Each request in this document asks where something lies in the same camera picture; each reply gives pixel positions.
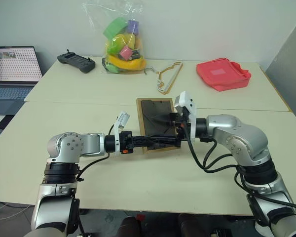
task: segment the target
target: remote controller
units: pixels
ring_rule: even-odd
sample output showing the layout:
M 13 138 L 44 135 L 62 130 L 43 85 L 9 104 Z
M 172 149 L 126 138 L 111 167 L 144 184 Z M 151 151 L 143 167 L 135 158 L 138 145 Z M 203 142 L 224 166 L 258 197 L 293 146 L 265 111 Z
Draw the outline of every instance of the remote controller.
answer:
M 63 64 L 70 64 L 76 68 L 79 68 L 83 73 L 88 73 L 92 69 L 95 68 L 95 62 L 90 58 L 84 58 L 79 55 L 76 55 L 73 52 L 69 52 L 67 49 L 67 53 L 59 55 L 57 57 L 58 61 Z

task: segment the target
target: clear plastic bag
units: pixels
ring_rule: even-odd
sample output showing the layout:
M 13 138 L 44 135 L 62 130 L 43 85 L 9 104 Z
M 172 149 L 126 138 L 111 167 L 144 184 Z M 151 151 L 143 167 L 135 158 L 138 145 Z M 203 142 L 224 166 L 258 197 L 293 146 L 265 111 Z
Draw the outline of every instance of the clear plastic bag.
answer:
M 141 71 L 146 66 L 140 16 L 141 0 L 90 0 L 83 4 L 94 29 L 106 38 L 102 65 L 110 73 Z

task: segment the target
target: red bag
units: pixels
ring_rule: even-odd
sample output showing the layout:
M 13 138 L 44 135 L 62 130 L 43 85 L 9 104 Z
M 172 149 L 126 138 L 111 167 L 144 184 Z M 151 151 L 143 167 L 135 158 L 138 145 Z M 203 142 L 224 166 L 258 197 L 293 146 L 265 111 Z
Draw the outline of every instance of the red bag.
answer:
M 251 74 L 226 58 L 219 58 L 196 66 L 196 71 L 206 84 L 217 91 L 245 87 Z

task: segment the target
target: laptop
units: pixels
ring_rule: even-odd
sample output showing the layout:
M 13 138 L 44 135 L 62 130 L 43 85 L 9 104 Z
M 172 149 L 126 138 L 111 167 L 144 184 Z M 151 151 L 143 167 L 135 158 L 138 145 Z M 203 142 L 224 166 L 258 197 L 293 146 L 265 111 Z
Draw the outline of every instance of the laptop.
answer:
M 15 115 L 41 78 L 33 46 L 0 47 L 0 115 Z

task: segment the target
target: pink toy cube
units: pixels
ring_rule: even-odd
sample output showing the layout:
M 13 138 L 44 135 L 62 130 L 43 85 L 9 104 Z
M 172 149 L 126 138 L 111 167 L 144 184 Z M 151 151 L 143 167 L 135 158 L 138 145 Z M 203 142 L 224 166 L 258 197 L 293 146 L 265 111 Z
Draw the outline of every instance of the pink toy cube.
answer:
M 132 49 L 130 49 L 128 46 L 125 46 L 121 52 L 119 53 L 126 61 L 130 59 L 130 57 L 133 55 Z

